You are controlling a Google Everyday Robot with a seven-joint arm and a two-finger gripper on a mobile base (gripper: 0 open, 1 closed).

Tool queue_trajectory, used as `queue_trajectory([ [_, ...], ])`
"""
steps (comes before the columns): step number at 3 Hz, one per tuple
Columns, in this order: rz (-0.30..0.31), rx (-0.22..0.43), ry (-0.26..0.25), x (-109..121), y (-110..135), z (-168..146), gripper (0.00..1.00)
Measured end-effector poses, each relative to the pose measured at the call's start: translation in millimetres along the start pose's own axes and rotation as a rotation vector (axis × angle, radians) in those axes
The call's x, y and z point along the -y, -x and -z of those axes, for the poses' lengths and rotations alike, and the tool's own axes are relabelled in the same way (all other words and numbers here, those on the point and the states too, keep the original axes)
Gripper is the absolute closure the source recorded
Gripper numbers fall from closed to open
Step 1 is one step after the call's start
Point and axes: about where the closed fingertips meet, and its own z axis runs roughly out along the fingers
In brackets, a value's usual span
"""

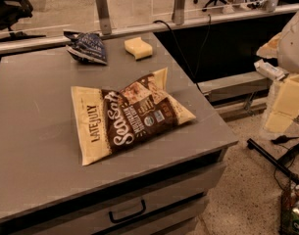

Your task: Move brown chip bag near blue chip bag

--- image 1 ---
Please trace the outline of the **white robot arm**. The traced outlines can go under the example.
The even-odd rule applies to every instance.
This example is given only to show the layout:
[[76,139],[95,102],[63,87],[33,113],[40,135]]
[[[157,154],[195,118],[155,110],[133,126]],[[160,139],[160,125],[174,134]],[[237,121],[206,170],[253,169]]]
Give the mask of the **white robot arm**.
[[299,11],[256,55],[256,71],[274,82],[263,129],[283,133],[299,117]]

